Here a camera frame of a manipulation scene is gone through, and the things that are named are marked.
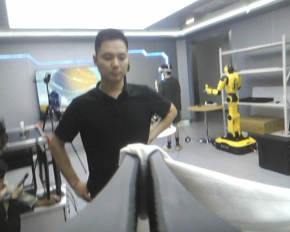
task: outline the man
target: man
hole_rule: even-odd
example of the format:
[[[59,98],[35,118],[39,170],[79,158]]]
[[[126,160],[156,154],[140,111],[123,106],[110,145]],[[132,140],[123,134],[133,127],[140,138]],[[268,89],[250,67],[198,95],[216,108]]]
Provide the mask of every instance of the man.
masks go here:
[[[4,186],[4,175],[7,170],[6,164],[0,160],[0,190]],[[19,232],[20,217],[17,205],[17,199],[22,195],[24,185],[15,188],[11,193],[11,199],[8,201],[8,210],[5,211],[3,202],[0,202],[0,232]]]
[[[7,140],[8,140],[8,136],[5,132],[5,127],[2,124],[2,122],[0,121],[0,156],[2,155],[2,153],[4,151],[4,147],[5,147]],[[6,192],[7,191],[11,191],[11,188],[9,186],[6,188]],[[24,211],[26,211],[26,210],[31,210],[34,207],[55,204],[55,203],[60,201],[60,197],[55,195],[55,194],[52,194],[50,200],[47,199],[46,197],[43,199],[37,199],[37,197],[34,195],[23,193],[21,198],[19,199],[19,201],[24,204],[23,205]]]
[[[175,150],[180,150],[179,144],[179,131],[177,123],[180,121],[180,111],[182,109],[181,97],[180,97],[180,85],[177,78],[171,76],[172,66],[170,64],[161,65],[160,70],[163,72],[164,80],[160,81],[158,91],[159,94],[169,99],[176,107],[178,114],[173,120],[173,126],[176,127],[175,132]],[[167,136],[167,145],[163,147],[164,150],[172,152],[171,136]]]
[[[119,151],[131,143],[150,144],[176,116],[176,108],[147,86],[127,84],[128,41],[116,29],[98,33],[94,63],[101,81],[74,99],[63,114],[51,141],[51,152],[74,191],[90,201],[118,168]],[[160,121],[150,131],[151,117]],[[87,155],[89,178],[81,181],[64,148],[80,132]]]

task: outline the blue light strip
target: blue light strip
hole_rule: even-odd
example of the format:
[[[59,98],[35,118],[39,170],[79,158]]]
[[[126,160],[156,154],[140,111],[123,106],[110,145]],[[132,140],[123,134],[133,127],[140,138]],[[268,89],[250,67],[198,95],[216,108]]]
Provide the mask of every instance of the blue light strip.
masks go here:
[[[169,63],[169,57],[164,52],[146,52],[144,49],[141,50],[129,50],[129,54],[143,54],[146,57],[157,57],[162,56],[165,60],[165,63]],[[62,65],[62,64],[93,64],[91,59],[77,59],[77,60],[59,60],[59,61],[37,61],[32,55],[30,54],[9,54],[9,55],[0,55],[0,59],[18,59],[18,58],[28,58],[33,63],[38,66],[45,66],[45,65]]]

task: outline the white metal shelf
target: white metal shelf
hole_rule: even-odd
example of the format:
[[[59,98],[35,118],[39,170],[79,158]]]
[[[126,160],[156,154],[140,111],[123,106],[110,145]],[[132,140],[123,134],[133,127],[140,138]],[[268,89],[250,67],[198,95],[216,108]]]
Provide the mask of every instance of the white metal shelf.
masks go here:
[[[239,52],[246,52],[246,51],[257,50],[257,49],[262,49],[262,48],[274,47],[278,45],[282,45],[282,42],[267,43],[267,44],[262,44],[262,45],[257,45],[257,46],[246,47],[246,48],[227,50],[227,51],[221,52],[221,55],[222,56],[229,55],[229,54],[234,54],[234,53],[239,53]]]
[[[239,101],[238,105],[247,105],[247,106],[256,106],[256,107],[267,107],[267,108],[284,108],[283,103],[274,103],[274,102],[266,102],[266,103],[257,103],[257,102],[243,102]]]
[[[252,50],[258,50],[258,49],[264,49],[274,46],[279,46],[282,52],[282,66],[281,67],[268,67],[268,68],[260,68],[260,69],[247,69],[247,70],[239,70],[236,71],[236,73],[240,75],[245,74],[259,74],[259,73],[274,73],[274,72],[282,72],[282,79],[283,79],[283,85],[281,86],[283,88],[283,101],[281,102],[266,102],[266,103],[257,103],[257,102],[239,102],[238,105],[247,105],[247,106],[255,106],[255,107],[266,107],[266,108],[281,108],[284,111],[284,124],[285,124],[285,130],[284,130],[284,136],[288,136],[289,133],[289,125],[287,125],[287,117],[288,117],[288,109],[290,109],[290,103],[287,101],[286,95],[287,95],[287,82],[290,77],[290,69],[289,73],[287,74],[287,68],[290,67],[286,64],[286,46],[290,44],[290,40],[286,40],[285,35],[282,35],[282,40],[276,43],[267,43],[267,44],[261,44],[257,46],[250,46],[246,48],[240,48],[240,49],[234,49],[234,50],[227,50],[222,51],[222,49],[219,49],[219,68],[220,68],[220,76],[223,77],[226,75],[226,73],[223,73],[223,64],[222,64],[222,56],[224,55],[232,55],[236,53],[246,52],[246,51],[252,51]],[[227,131],[227,124],[226,124],[226,118],[225,118],[225,106],[228,104],[224,99],[224,91],[221,92],[222,102],[223,102],[223,124],[224,124],[224,131]]]
[[[257,49],[262,49],[262,48],[268,48],[268,47],[275,47],[275,46],[280,46],[282,45],[283,42],[279,41],[276,43],[267,43],[267,44],[262,44],[262,45],[257,45],[257,46],[250,46],[250,47],[245,47],[245,48],[239,48],[239,49],[233,49],[233,50],[226,50],[222,51],[221,55],[230,55],[230,54],[235,54],[235,53],[240,53],[240,52],[247,52],[247,51],[252,51],[252,50],[257,50]]]
[[[274,72],[282,72],[283,68],[280,67],[271,67],[271,68],[261,68],[261,69],[245,69],[245,70],[240,70],[236,71],[236,73],[240,75],[245,75],[245,74],[254,74],[254,73],[274,73]]]

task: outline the black clothing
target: black clothing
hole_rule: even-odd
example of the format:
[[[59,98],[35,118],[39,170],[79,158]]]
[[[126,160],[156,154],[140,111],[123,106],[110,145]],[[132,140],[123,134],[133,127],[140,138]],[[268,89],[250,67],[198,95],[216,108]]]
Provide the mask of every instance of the black clothing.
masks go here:
[[[181,119],[180,111],[182,110],[182,103],[180,97],[180,85],[177,78],[168,77],[160,81],[158,86],[159,94],[169,99],[176,107],[178,113],[174,118],[173,123],[177,123]]]
[[[20,232],[20,217],[17,200],[9,201],[7,220],[3,204],[0,203],[0,232]]]
[[[88,190],[93,197],[118,168],[119,150],[131,143],[147,144],[152,115],[165,117],[171,102],[147,86],[127,84],[117,99],[99,90],[75,98],[55,134],[71,142],[80,132],[89,168]]]

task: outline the sneaker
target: sneaker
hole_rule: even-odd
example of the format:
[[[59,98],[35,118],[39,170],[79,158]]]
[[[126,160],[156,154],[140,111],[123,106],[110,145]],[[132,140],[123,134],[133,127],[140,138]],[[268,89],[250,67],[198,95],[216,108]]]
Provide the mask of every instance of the sneaker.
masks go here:
[[[181,146],[181,145],[176,145],[176,146],[175,146],[175,150],[176,150],[176,151],[179,151],[180,149],[182,149],[182,146]]]
[[[164,145],[162,147],[163,150],[165,150],[166,152],[173,152],[173,148],[172,147],[167,147],[166,145]]]

